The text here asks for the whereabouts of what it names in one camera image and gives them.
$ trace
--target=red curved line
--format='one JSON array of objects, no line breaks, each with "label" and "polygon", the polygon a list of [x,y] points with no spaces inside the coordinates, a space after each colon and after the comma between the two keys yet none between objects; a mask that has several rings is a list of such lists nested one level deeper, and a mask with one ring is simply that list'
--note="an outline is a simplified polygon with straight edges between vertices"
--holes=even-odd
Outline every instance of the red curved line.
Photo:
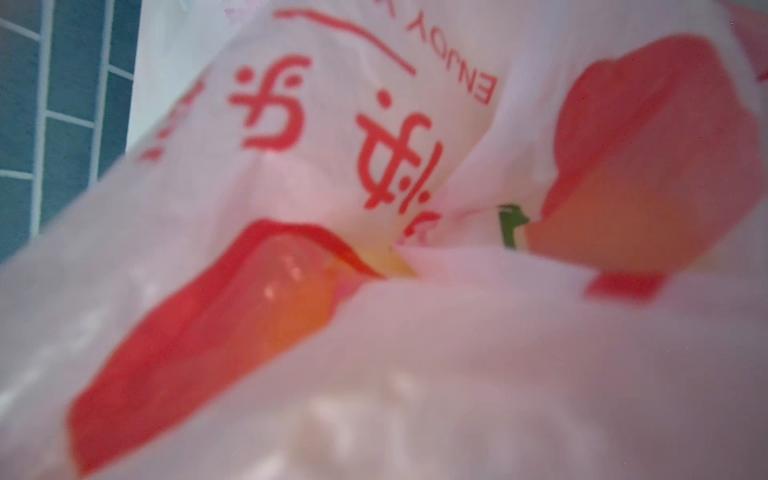
[{"label": "red curved line", "polygon": [[371,33],[368,30],[365,30],[363,27],[359,25],[353,24],[352,22],[348,22],[347,20],[342,20],[341,18],[335,18],[330,15],[317,12],[315,10],[312,10],[311,8],[291,8],[286,10],[276,10],[272,15],[274,15],[275,18],[285,18],[288,20],[291,20],[297,17],[304,17],[307,20],[315,22],[319,25],[324,25],[326,27],[330,27],[335,30],[348,31],[349,33],[352,33],[354,35],[359,36],[360,38],[364,38],[365,40],[369,41],[371,44],[373,44],[373,46],[381,50],[384,53],[384,55],[390,57],[392,60],[395,61],[395,63],[400,65],[403,68],[403,70],[407,71],[409,74],[413,75],[414,77],[416,76],[416,69],[413,67],[413,65],[408,63],[400,55],[396,54],[395,51],[393,51],[390,47],[388,47],[383,41],[381,41],[373,33]]}]

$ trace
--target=plastic bag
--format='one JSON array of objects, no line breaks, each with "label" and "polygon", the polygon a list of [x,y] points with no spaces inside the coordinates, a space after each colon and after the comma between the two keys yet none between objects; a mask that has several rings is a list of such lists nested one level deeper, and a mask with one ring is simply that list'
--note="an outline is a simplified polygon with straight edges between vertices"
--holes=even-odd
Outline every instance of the plastic bag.
[{"label": "plastic bag", "polygon": [[275,409],[473,362],[646,439],[574,475],[760,473],[760,95],[711,2],[269,3],[0,270],[4,478],[322,478],[262,462]]}]

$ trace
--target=red printed logo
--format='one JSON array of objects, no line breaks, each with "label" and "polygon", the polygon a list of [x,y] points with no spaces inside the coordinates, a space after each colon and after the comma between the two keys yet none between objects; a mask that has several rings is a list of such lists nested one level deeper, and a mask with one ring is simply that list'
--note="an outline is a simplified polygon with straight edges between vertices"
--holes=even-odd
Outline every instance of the red printed logo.
[{"label": "red printed logo", "polygon": [[[231,105],[247,109],[247,116],[243,122],[243,126],[246,128],[256,127],[262,113],[268,107],[282,108],[288,116],[285,127],[280,133],[246,137],[243,140],[243,148],[285,151],[299,141],[304,129],[304,109],[297,99],[287,95],[276,94],[273,89],[283,72],[295,67],[309,68],[311,65],[312,60],[309,57],[287,55],[270,66],[255,93],[240,93],[230,96],[229,102]],[[255,77],[256,74],[247,66],[242,67],[235,75],[237,83],[241,85],[250,84]],[[283,86],[286,89],[298,88],[302,83],[303,79],[300,74],[289,74],[283,79]]]},{"label": "red printed logo", "polygon": [[165,154],[165,146],[163,143],[168,138],[170,138],[171,135],[174,134],[181,121],[188,116],[194,102],[205,90],[206,76],[207,72],[203,73],[200,79],[195,82],[193,87],[186,94],[184,94],[184,96],[180,98],[178,102],[176,102],[173,109],[171,109],[170,113],[168,114],[165,126],[155,135],[155,140],[157,140],[158,143],[142,152],[141,156],[139,157],[140,160],[149,161],[152,163],[156,163],[161,160]]},{"label": "red printed logo", "polygon": [[[376,99],[379,101],[379,105],[385,110],[392,106],[392,97],[387,90],[380,90],[376,95]],[[413,168],[422,166],[422,158],[409,146],[409,142],[411,133],[413,133],[417,127],[423,127],[425,130],[429,130],[432,128],[432,121],[423,113],[412,113],[402,122],[400,133],[397,137],[390,134],[381,125],[377,124],[365,114],[358,114],[356,123],[366,132],[366,140],[362,144],[362,149],[360,150],[360,155],[357,161],[357,170],[363,188],[370,194],[368,201],[366,201],[365,208],[367,210],[372,210],[380,203],[391,204],[395,201],[396,194],[390,190],[390,187],[392,182],[395,181],[395,176],[404,162]],[[384,144],[390,149],[392,151],[392,156],[384,170],[381,180],[376,181],[371,175],[371,160],[373,151],[379,144]],[[435,170],[435,167],[437,167],[441,155],[442,143],[436,142],[426,168],[415,183],[409,175],[400,177],[399,182],[397,183],[398,189],[401,192],[406,192],[410,189],[400,204],[398,212],[401,215],[408,210],[408,207],[417,194],[419,203],[423,204],[429,200],[430,193],[422,188],[429,179],[429,176]]]}]

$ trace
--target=white plastic bag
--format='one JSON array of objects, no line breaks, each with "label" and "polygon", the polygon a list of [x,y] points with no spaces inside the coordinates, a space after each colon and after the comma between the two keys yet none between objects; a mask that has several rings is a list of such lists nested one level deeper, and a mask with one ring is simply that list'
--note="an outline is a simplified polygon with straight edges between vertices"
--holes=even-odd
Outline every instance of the white plastic bag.
[{"label": "white plastic bag", "polygon": [[[654,106],[647,123],[616,107],[597,140],[576,135],[590,148],[616,139],[598,148],[600,168],[562,164],[563,118],[602,115],[580,95],[597,92],[602,108],[601,92],[617,94],[590,83],[612,58],[629,58],[619,79],[649,95],[614,104]],[[627,126],[617,118],[631,128],[612,131]],[[711,2],[271,2],[0,270],[4,478],[323,478],[262,463],[288,434],[290,413],[274,409],[352,370],[492,366],[499,388],[522,379],[566,409],[593,409],[577,425],[607,425],[606,442],[624,441],[611,430],[624,427],[643,439],[555,472],[753,478],[758,457],[744,449],[763,424],[745,415],[759,413],[766,373],[762,120],[755,74]],[[606,171],[620,188],[595,177]],[[569,192],[603,197],[579,210]],[[649,227],[627,244],[622,208]],[[537,236],[550,214],[564,223]],[[676,275],[689,267],[742,277]],[[414,273],[423,280],[386,280]],[[645,311],[582,305],[585,293]],[[528,356],[541,363],[522,366]],[[722,410],[736,399],[742,410]],[[444,436],[427,435],[435,452]],[[247,473],[255,465],[267,467]],[[528,478],[546,473],[536,465]],[[390,466],[380,478],[399,475]],[[402,472],[451,468],[421,467]]]}]

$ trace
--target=tile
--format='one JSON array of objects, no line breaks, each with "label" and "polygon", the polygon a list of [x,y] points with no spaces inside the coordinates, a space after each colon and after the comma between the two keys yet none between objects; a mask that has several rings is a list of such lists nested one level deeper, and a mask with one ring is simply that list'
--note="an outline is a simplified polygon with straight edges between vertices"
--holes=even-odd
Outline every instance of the tile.
[{"label": "tile", "polygon": [[99,177],[123,153],[128,135],[128,115],[131,113],[133,82],[115,74],[107,79],[107,103],[104,106],[104,128],[101,133]]},{"label": "tile", "polygon": [[114,0],[109,63],[133,73],[139,36],[141,0]]},{"label": "tile", "polygon": [[40,33],[41,0],[0,0],[0,18]]},{"label": "tile", "polygon": [[94,119],[104,0],[56,0],[48,109]]},{"label": "tile", "polygon": [[41,226],[88,187],[92,129],[48,119],[45,125],[45,168]]},{"label": "tile", "polygon": [[0,177],[0,263],[27,243],[32,182]]},{"label": "tile", "polygon": [[38,43],[0,28],[0,168],[31,172]]}]

